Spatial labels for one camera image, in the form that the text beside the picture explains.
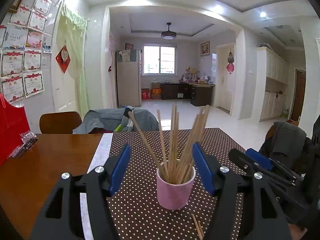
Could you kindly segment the red cardboard box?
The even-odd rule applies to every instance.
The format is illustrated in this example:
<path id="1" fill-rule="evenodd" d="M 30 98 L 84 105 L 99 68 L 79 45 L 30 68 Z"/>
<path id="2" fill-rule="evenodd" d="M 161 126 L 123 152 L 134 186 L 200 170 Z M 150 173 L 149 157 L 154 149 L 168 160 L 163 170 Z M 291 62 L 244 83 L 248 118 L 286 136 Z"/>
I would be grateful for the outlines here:
<path id="1" fill-rule="evenodd" d="M 149 88 L 141 89 L 142 100 L 150 100 L 151 99 L 151 90 Z"/>

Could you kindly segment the red gift bag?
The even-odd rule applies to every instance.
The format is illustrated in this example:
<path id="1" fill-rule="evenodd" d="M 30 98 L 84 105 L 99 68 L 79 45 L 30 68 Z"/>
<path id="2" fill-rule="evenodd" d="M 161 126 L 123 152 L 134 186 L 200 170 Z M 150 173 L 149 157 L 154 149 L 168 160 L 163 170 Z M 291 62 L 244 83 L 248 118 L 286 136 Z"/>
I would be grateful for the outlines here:
<path id="1" fill-rule="evenodd" d="M 23 144 L 21 134 L 30 131 L 24 107 L 12 106 L 1 93 L 0 105 L 0 163 L 7 161 L 12 152 Z"/>

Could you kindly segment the pink cylindrical cup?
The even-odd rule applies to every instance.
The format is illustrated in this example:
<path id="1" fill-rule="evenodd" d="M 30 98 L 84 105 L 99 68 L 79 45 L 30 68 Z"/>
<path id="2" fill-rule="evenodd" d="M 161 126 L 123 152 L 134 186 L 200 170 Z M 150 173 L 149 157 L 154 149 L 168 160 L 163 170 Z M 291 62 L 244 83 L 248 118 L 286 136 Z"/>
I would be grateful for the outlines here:
<path id="1" fill-rule="evenodd" d="M 159 169 L 156 171 L 157 200 L 161 207 L 168 210 L 178 210 L 187 205 L 193 183 L 196 177 L 195 168 L 192 167 L 190 179 L 183 184 L 170 184 L 162 179 Z"/>

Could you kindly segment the clear plastic packet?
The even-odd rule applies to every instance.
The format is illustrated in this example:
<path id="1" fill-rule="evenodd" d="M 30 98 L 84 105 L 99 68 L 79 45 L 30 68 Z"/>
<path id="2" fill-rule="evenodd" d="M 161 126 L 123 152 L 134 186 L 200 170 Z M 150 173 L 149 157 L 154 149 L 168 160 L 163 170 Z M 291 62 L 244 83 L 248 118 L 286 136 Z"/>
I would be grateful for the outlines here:
<path id="1" fill-rule="evenodd" d="M 20 134 L 20 137 L 21 137 L 22 145 L 17 146 L 13 150 L 13 152 L 9 155 L 9 157 L 11 158 L 18 158 L 22 156 L 38 140 L 36 134 L 31 131 Z"/>

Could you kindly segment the brown wooden chair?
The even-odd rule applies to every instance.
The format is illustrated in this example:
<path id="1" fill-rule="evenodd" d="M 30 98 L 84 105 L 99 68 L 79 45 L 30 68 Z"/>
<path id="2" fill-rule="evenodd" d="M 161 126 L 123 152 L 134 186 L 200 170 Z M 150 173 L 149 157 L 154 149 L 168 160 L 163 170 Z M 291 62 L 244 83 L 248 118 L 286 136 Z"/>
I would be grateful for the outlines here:
<path id="1" fill-rule="evenodd" d="M 78 112 L 57 112 L 41 115 L 39 127 L 42 134 L 72 134 L 81 123 Z"/>

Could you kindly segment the dark jacket on chair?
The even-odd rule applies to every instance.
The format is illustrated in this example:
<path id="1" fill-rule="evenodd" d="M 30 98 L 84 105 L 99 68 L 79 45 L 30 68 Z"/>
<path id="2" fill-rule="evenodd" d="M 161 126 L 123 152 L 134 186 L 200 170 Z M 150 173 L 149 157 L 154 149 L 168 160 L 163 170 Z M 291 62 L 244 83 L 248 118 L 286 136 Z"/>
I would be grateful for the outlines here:
<path id="1" fill-rule="evenodd" d="M 275 121 L 259 153 L 287 167 L 293 167 L 308 159 L 310 147 L 311 140 L 301 128 L 285 121 Z"/>

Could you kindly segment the brown door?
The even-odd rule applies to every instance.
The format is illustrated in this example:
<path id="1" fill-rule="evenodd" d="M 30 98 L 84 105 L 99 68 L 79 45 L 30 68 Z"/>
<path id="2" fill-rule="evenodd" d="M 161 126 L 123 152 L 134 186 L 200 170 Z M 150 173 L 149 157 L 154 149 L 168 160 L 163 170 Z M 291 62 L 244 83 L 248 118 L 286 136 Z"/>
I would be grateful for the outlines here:
<path id="1" fill-rule="evenodd" d="M 291 111 L 291 120 L 299 121 L 305 95 L 305 83 L 306 83 L 306 72 L 296 71 L 296 84 L 295 84 L 295 93 L 293 98 L 293 106 Z"/>

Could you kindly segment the lone wooden chopstick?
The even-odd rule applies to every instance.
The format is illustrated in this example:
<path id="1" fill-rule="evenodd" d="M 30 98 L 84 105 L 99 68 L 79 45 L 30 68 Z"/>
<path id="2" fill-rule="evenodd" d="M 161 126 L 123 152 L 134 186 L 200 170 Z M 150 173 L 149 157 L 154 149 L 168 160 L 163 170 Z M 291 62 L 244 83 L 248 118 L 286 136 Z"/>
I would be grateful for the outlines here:
<path id="1" fill-rule="evenodd" d="M 148 150 L 148 153 L 152 156 L 153 161 L 155 162 L 157 168 L 159 169 L 159 172 L 164 176 L 165 179 L 167 179 L 168 176 L 167 176 L 167 174 L 166 174 L 166 172 L 165 172 L 164 166 L 162 166 L 162 165 L 160 164 L 160 162 L 158 161 L 156 155 L 154 154 L 151 146 L 149 145 L 146 137 L 145 137 L 144 134 L 143 134 L 143 131 L 142 131 L 141 128 L 139 127 L 139 125 L 138 125 L 138 123 L 137 123 L 137 121 L 136 121 L 136 119 L 135 119 L 135 116 L 134 116 L 134 114 L 133 114 L 132 112 L 129 112 L 129 117 L 130 117 L 130 119 L 132 120 L 134 126 L 136 127 L 136 130 L 138 131 L 138 133 L 139 133 L 142 141 L 144 142 L 144 145 L 146 146 L 146 148 L 147 148 L 147 150 Z"/>

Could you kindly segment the grey jacket on chair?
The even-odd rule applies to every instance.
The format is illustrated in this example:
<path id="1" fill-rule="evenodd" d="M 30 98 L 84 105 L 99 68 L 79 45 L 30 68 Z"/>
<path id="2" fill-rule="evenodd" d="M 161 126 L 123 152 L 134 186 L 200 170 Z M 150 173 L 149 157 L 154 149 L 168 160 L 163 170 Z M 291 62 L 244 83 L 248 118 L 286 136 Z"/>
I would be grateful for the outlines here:
<path id="1" fill-rule="evenodd" d="M 132 106 L 117 109 L 94 109 L 86 113 L 82 123 L 74 134 L 118 133 L 136 131 L 129 114 L 132 113 L 143 132 L 158 131 L 159 122 L 147 109 L 137 109 Z"/>

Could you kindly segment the white table runner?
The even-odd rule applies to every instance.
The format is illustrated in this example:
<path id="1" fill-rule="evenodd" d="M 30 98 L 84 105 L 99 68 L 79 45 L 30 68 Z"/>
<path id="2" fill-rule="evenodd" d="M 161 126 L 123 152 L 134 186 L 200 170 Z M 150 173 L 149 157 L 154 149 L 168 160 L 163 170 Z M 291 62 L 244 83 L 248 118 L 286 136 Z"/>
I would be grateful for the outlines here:
<path id="1" fill-rule="evenodd" d="M 96 222 L 99 217 L 105 220 L 105 216 L 103 215 L 105 207 L 100 181 L 105 176 L 104 165 L 110 155 L 112 138 L 112 133 L 103 134 L 93 154 L 87 174 L 83 177 L 87 184 L 85 187 L 86 192 L 80 194 L 80 211 L 84 239 L 94 238 L 91 220 Z"/>

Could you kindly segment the beige refrigerator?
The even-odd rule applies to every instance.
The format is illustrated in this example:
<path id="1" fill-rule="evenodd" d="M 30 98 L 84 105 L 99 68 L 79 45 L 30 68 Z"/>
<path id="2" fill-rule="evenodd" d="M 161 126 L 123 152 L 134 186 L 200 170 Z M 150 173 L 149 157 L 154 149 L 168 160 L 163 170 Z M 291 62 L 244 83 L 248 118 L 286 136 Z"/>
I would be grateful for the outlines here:
<path id="1" fill-rule="evenodd" d="M 116 84 L 118 107 L 139 107 L 141 94 L 142 51 L 116 51 Z"/>

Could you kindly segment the ceiling fan lamp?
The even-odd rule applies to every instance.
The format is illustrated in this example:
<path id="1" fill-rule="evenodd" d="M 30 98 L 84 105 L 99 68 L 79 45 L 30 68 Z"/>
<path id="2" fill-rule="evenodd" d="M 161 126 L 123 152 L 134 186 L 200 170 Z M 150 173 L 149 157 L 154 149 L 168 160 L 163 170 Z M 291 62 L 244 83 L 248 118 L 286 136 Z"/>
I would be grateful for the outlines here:
<path id="1" fill-rule="evenodd" d="M 167 26 L 168 29 L 161 33 L 161 37 L 165 40 L 174 40 L 177 37 L 177 34 L 170 30 L 171 22 L 167 22 Z"/>

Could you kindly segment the window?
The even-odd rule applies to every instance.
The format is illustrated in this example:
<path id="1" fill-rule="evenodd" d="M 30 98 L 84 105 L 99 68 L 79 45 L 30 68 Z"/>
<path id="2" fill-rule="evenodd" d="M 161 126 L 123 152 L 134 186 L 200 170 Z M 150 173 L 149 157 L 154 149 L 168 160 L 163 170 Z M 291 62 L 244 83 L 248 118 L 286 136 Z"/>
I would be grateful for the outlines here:
<path id="1" fill-rule="evenodd" d="M 175 75 L 176 46 L 151 44 L 143 47 L 143 75 Z"/>

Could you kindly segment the framed wall picture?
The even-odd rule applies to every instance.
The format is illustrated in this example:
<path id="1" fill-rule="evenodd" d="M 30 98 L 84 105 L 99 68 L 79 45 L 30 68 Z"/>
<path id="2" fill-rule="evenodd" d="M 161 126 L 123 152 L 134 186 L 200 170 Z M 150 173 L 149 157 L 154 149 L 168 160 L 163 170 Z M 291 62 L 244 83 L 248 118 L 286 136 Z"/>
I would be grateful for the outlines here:
<path id="1" fill-rule="evenodd" d="M 203 42 L 200 44 L 200 56 L 210 55 L 210 42 Z"/>

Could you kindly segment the white wall cabinet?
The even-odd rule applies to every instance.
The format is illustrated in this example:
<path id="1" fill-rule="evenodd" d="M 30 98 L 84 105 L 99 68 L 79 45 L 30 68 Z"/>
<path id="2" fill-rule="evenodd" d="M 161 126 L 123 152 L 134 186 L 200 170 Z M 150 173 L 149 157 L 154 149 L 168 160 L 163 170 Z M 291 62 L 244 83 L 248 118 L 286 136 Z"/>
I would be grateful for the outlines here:
<path id="1" fill-rule="evenodd" d="M 282 116 L 286 103 L 288 66 L 287 61 L 267 47 L 258 47 L 256 54 L 252 119 L 260 122 Z"/>

